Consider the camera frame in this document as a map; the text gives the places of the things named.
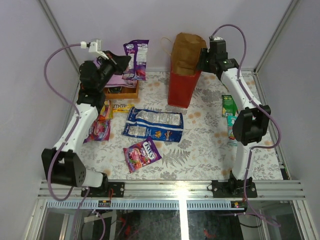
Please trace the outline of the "red paper bag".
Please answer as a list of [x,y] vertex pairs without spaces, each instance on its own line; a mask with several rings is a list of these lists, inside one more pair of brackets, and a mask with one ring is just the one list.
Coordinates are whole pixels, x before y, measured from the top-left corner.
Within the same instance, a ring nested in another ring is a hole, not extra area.
[[206,48],[206,41],[201,36],[181,32],[176,35],[170,52],[163,49],[170,56],[168,105],[189,107],[201,75],[197,64],[202,49]]

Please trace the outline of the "large purple snack packet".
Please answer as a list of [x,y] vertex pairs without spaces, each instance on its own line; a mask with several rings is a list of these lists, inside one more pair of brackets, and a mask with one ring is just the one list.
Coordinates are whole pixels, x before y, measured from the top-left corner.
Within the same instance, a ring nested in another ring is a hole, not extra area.
[[136,39],[123,45],[124,52],[130,56],[128,67],[122,78],[126,81],[145,81],[149,40]]

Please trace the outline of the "yellow chocolate candy packet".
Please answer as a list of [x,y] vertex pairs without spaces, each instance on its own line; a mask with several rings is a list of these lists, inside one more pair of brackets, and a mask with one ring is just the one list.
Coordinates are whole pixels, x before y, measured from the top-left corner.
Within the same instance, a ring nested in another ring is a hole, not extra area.
[[113,104],[112,110],[113,113],[129,113],[134,104]]

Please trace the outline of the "purple candy packet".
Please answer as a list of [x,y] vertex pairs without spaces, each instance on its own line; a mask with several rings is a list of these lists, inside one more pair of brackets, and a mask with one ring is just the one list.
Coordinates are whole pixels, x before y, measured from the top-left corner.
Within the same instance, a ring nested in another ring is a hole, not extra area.
[[88,136],[84,139],[83,143],[92,141],[103,142],[108,141],[110,138],[111,120],[95,120],[88,131]]
[[136,172],[162,158],[150,136],[130,147],[123,148],[123,153],[130,173]]

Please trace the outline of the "teal candy packet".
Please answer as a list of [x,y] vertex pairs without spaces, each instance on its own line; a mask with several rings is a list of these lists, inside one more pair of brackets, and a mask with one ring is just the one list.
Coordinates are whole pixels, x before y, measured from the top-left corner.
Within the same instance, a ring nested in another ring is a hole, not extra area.
[[236,137],[234,136],[234,133],[233,133],[233,126],[236,119],[237,119],[236,116],[231,116],[231,115],[227,116],[227,137],[228,137],[228,144],[231,146],[238,145]]

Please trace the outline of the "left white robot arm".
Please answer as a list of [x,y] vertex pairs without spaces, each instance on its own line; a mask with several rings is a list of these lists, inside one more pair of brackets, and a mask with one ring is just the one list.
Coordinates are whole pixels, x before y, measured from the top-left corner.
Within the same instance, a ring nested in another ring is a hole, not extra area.
[[70,187],[91,187],[98,197],[105,197],[110,190],[104,173],[87,170],[78,153],[89,129],[98,118],[106,99],[104,88],[114,75],[122,75],[131,57],[104,51],[97,61],[86,60],[79,67],[80,88],[75,112],[68,127],[51,149],[41,154],[48,184]]

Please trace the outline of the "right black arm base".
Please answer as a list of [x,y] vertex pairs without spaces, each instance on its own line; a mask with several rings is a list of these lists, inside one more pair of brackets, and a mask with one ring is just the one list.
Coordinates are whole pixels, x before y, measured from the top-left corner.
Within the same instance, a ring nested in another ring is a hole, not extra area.
[[233,176],[227,181],[212,180],[211,189],[214,198],[243,198],[245,196],[244,189],[248,198],[258,197],[252,177],[249,177],[246,181],[236,180]]

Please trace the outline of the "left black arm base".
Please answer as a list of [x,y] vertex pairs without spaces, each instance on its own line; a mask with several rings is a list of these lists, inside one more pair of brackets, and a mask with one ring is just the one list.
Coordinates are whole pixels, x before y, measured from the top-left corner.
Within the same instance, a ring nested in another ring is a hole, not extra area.
[[109,181],[100,187],[90,187],[87,197],[89,198],[123,198],[125,193],[125,182]]

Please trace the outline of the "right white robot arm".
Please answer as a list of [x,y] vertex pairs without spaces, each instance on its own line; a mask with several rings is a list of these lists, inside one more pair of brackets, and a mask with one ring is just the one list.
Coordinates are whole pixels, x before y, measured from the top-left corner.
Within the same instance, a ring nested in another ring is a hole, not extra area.
[[230,177],[235,180],[227,188],[229,194],[237,198],[246,191],[246,185],[242,181],[249,178],[251,149],[266,135],[271,109],[267,105],[261,105],[255,98],[245,83],[239,64],[234,58],[228,57],[223,38],[215,37],[209,41],[209,48],[201,49],[196,69],[215,74],[228,89],[238,110],[232,126],[237,150]]

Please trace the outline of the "purple folded cloth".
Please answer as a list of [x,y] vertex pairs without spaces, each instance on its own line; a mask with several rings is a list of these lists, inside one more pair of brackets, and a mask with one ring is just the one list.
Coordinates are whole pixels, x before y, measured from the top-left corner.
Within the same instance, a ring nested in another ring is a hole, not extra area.
[[111,79],[106,83],[106,88],[113,88],[113,87],[127,87],[133,88],[135,85],[128,83],[126,80],[122,78],[121,75],[113,75]]

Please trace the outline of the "orange wooden tray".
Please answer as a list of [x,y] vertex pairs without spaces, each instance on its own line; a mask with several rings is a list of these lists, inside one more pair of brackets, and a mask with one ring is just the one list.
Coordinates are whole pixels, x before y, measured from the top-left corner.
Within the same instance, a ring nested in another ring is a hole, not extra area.
[[135,88],[122,87],[118,93],[112,93],[108,87],[103,90],[108,100],[125,100],[125,99],[137,99],[139,97],[139,82],[136,83]]

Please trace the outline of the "blue snack packet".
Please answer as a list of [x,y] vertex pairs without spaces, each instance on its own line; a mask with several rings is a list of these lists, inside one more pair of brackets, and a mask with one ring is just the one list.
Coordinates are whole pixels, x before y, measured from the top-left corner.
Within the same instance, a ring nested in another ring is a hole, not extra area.
[[178,143],[184,130],[183,115],[178,112],[157,112],[132,107],[122,135],[133,138]]

